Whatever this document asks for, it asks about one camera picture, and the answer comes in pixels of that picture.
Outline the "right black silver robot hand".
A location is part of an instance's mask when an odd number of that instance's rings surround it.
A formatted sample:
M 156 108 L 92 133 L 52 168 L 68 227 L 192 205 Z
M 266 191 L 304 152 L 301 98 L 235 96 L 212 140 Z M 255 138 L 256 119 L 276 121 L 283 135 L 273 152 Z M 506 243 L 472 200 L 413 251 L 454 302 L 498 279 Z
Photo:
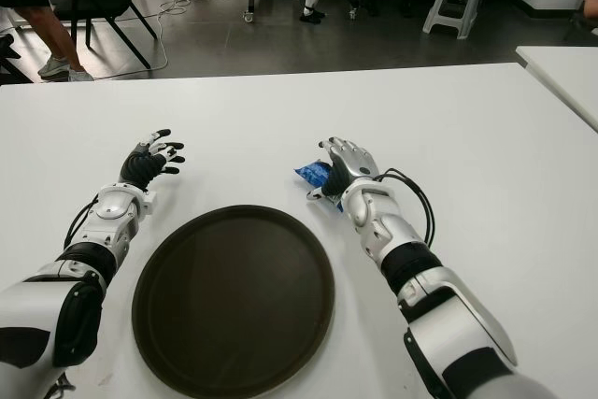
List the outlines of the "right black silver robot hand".
M 332 199 L 342 194 L 355 180 L 373 179 L 379 175 L 371 153 L 349 140 L 333 136 L 322 140 L 319 147 L 326 150 L 332 166 L 323 185 L 306 195 L 310 201 L 324 197 Z

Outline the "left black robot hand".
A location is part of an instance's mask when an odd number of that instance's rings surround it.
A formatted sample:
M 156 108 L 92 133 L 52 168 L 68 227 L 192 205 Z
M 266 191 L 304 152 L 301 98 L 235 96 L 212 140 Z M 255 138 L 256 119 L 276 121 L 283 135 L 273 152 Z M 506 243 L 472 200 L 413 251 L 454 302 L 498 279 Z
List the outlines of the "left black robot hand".
M 166 142 L 170 129 L 162 129 L 142 138 L 125 158 L 119 174 L 119 183 L 130 184 L 143 192 L 160 175 L 176 175 L 178 164 L 185 158 L 178 152 L 184 149 L 180 142 Z

